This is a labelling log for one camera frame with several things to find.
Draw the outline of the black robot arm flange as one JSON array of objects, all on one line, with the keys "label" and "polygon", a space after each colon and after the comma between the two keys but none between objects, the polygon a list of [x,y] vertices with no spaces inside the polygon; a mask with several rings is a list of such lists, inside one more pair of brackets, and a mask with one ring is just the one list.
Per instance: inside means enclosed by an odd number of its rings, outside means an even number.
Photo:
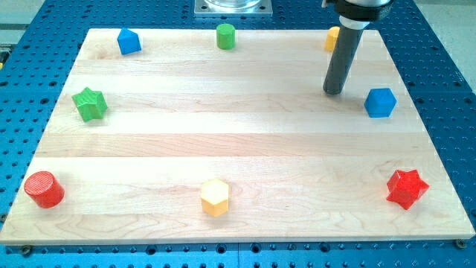
[{"label": "black robot arm flange", "polygon": [[347,19],[375,22],[385,18],[394,0],[323,0],[322,8],[333,6],[334,11]]}]

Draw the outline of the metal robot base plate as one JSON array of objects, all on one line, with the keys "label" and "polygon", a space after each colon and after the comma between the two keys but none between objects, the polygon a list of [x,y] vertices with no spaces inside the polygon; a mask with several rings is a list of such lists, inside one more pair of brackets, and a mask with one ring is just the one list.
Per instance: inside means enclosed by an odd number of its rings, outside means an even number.
[{"label": "metal robot base plate", "polygon": [[272,16],[272,0],[194,0],[195,17]]}]

